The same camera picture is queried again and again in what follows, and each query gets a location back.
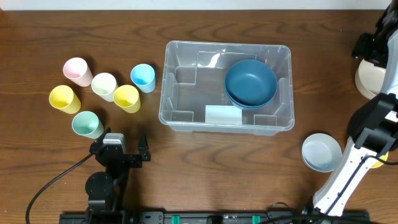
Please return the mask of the beige large bowl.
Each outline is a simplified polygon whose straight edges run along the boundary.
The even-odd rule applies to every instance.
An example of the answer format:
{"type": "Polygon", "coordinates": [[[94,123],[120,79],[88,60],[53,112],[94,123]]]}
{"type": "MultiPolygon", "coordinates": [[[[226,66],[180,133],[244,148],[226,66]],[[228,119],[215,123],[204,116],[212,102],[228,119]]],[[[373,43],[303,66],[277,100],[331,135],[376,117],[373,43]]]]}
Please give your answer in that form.
{"type": "Polygon", "coordinates": [[[374,98],[380,93],[386,69],[363,59],[355,73],[355,85],[364,97],[374,98]]]}

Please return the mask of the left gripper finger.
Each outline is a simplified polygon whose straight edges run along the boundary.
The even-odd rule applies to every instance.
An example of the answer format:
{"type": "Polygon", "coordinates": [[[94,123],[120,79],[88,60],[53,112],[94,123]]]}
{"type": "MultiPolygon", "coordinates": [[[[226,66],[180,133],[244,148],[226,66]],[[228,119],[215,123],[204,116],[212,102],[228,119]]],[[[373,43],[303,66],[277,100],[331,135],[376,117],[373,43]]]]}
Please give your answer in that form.
{"type": "Polygon", "coordinates": [[[110,133],[111,132],[111,128],[110,127],[107,127],[107,128],[105,128],[104,129],[104,132],[101,134],[101,136],[98,138],[98,141],[99,142],[102,142],[103,141],[103,139],[104,139],[104,137],[108,134],[108,133],[110,133]]]}
{"type": "Polygon", "coordinates": [[[139,139],[137,147],[138,147],[140,155],[142,155],[142,156],[149,155],[149,147],[148,147],[147,139],[146,139],[146,131],[142,132],[142,135],[139,139]]]}

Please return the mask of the grey small bowl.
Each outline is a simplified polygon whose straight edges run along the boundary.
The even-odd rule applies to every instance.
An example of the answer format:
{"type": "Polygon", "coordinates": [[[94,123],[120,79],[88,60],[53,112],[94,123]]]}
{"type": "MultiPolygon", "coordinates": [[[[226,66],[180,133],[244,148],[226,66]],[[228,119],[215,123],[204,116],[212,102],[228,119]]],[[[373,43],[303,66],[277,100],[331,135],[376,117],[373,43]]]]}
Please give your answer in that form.
{"type": "Polygon", "coordinates": [[[304,163],[317,172],[331,172],[338,168],[342,150],[330,135],[315,133],[308,136],[302,144],[304,163]]]}

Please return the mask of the blue cup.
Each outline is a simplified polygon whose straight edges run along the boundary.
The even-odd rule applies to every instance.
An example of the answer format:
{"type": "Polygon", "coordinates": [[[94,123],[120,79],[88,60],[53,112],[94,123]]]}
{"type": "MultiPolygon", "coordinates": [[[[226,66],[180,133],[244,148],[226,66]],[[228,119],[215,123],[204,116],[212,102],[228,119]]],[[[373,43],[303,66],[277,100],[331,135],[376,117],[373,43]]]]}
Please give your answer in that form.
{"type": "Polygon", "coordinates": [[[131,80],[144,93],[155,90],[155,70],[149,64],[136,65],[131,70],[131,80]]]}

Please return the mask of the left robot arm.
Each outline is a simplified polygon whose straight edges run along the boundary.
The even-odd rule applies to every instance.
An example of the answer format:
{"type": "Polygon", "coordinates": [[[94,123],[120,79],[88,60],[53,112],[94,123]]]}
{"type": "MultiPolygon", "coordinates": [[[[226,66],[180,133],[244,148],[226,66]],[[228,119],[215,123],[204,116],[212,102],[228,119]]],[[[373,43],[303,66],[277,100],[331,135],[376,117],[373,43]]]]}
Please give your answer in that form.
{"type": "Polygon", "coordinates": [[[134,223],[133,212],[123,208],[123,198],[130,169],[141,168],[143,162],[151,160],[145,131],[137,148],[137,154],[126,153],[124,135],[112,133],[111,128],[106,128],[90,146],[90,153],[105,171],[94,173],[86,181],[85,223],[134,223]]]}

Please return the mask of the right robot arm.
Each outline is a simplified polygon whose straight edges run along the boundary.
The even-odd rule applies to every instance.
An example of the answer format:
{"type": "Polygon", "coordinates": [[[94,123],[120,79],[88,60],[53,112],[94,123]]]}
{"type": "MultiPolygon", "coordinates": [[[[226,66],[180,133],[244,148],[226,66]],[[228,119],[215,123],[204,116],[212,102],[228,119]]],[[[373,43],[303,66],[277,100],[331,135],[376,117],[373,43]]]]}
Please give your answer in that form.
{"type": "Polygon", "coordinates": [[[347,129],[343,159],[313,196],[313,211],[339,217],[368,170],[381,156],[397,149],[397,1],[392,1],[374,34],[360,35],[352,55],[386,69],[380,93],[355,111],[347,129]]]}

